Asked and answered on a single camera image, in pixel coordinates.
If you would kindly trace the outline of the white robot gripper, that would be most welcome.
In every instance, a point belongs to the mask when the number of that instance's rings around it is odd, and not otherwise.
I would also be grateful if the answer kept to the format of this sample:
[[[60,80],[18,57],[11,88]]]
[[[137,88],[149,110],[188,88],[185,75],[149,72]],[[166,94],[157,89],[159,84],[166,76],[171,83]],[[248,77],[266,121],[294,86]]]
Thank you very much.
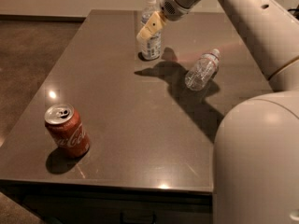
[[[166,19],[178,21],[187,15],[201,0],[160,0],[161,11],[149,17],[136,36],[138,42],[146,42],[166,26]]]

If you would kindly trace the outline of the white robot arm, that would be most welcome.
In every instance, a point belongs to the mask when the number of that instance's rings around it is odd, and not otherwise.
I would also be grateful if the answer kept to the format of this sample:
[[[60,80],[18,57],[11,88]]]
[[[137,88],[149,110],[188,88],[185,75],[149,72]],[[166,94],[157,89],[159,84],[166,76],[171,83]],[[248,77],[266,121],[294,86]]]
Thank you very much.
[[[137,38],[201,0],[160,0]],[[299,21],[275,0],[218,0],[272,91],[234,107],[214,144],[214,224],[298,224]]]

